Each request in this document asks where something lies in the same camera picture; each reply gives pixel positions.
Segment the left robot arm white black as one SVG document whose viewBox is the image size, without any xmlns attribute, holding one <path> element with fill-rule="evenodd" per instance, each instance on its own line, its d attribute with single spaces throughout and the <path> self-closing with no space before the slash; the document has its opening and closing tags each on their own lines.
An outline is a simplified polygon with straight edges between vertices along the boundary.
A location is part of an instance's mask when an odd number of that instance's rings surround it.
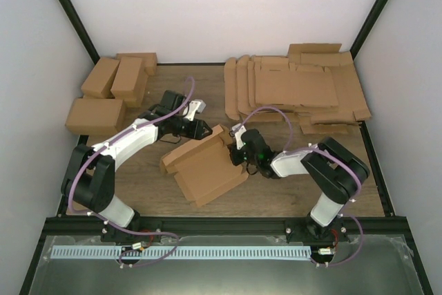
<svg viewBox="0 0 442 295">
<path fill-rule="evenodd" d="M 129 158 L 165 135 L 202 140 L 212 134 L 209 125 L 195 115 L 206 103 L 165 91 L 160 103 L 140 114 L 131 125 L 111 138 L 87 146 L 77 145 L 70 157 L 61 185 L 68 208 L 77 214 L 101 216 L 116 227 L 125 242 L 136 241 L 141 225 L 136 211 L 115 194 L 115 173 Z"/>
</svg>

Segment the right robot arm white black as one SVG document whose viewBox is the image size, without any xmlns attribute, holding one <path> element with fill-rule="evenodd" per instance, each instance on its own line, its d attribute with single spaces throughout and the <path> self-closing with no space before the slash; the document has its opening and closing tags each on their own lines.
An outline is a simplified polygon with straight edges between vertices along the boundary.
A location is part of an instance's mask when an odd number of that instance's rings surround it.
<svg viewBox="0 0 442 295">
<path fill-rule="evenodd" d="M 256 129 L 246 130 L 239 124 L 229 135 L 233 138 L 228 145 L 233 165 L 253 166 L 255 173 L 272 180 L 311 176 L 321 195 L 305 224 L 308 236 L 316 242 L 331 234 L 331 224 L 370 175 L 368 166 L 332 137 L 295 151 L 274 151 Z"/>
</svg>

